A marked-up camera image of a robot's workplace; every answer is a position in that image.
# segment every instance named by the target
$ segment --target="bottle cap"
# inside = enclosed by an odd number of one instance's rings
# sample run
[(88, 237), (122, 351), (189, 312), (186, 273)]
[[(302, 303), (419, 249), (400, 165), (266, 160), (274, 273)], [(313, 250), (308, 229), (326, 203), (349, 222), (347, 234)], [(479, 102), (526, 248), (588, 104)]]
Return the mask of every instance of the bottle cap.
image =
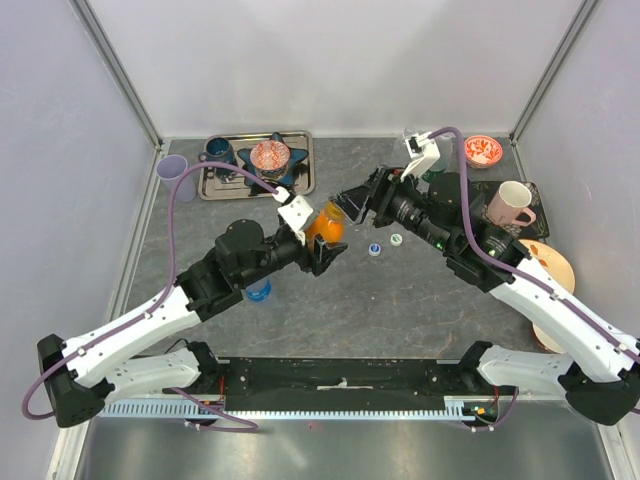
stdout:
[(379, 243), (372, 243), (371, 245), (369, 245), (369, 255), (371, 255), (372, 257), (377, 257), (378, 255), (380, 255), (381, 251), (382, 247), (380, 247)]
[(391, 245), (393, 245), (394, 247), (398, 247), (401, 243), (402, 235), (400, 235), (399, 233), (394, 233), (393, 235), (391, 235)]

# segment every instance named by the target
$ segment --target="orange bottle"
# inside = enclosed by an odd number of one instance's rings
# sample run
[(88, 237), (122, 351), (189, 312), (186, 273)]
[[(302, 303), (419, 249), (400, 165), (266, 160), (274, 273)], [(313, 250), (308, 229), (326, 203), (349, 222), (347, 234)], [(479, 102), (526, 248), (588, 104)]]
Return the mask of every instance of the orange bottle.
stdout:
[(327, 202), (318, 217), (306, 231), (309, 250), (313, 251), (313, 239), (322, 235), (327, 243), (337, 243), (344, 235), (344, 213), (334, 203)]

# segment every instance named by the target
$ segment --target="blue cup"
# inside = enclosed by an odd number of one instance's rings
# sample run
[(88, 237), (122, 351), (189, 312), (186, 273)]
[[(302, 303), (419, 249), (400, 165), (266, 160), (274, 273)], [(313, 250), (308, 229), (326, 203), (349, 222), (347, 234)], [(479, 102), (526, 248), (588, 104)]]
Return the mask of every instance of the blue cup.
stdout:
[[(222, 162), (229, 165), (238, 165), (231, 142), (223, 137), (213, 137), (204, 144), (204, 152), (198, 154), (198, 160), (201, 162)], [(224, 168), (214, 169), (216, 177), (222, 182), (229, 182), (234, 172)]]

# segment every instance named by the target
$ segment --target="small bowl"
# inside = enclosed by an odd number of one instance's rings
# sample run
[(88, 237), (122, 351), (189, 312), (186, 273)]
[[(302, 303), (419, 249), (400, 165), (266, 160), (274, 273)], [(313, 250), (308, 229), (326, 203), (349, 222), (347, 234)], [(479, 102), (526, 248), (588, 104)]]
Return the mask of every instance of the small bowl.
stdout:
[(282, 142), (265, 140), (251, 149), (251, 164), (264, 176), (278, 178), (287, 172), (291, 152)]
[(502, 146), (494, 138), (474, 135), (464, 142), (467, 163), (473, 168), (493, 167), (502, 159)]

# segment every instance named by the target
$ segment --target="mug handle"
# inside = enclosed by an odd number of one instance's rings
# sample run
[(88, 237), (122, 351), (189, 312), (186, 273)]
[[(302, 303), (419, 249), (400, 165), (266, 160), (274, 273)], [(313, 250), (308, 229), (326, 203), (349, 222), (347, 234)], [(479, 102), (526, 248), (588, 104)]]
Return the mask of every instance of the mug handle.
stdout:
[(519, 225), (521, 227), (528, 227), (529, 225), (531, 225), (533, 222), (536, 221), (536, 214), (529, 207), (523, 208), (521, 213), (526, 213), (529, 216), (529, 221), (522, 222), (520, 220), (513, 220), (511, 223), (513, 223), (514, 225)]

